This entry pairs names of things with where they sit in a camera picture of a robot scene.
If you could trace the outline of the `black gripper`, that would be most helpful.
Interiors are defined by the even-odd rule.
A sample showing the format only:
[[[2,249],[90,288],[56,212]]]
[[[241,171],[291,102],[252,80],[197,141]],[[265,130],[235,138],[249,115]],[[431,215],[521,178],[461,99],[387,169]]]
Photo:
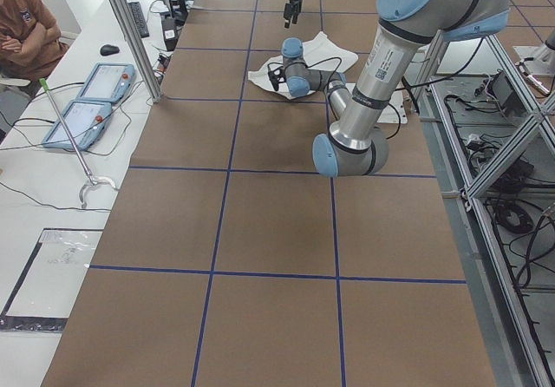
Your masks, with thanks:
[[[303,0],[288,0],[284,6],[284,27],[288,29],[292,24],[297,23],[298,16],[301,12]]]

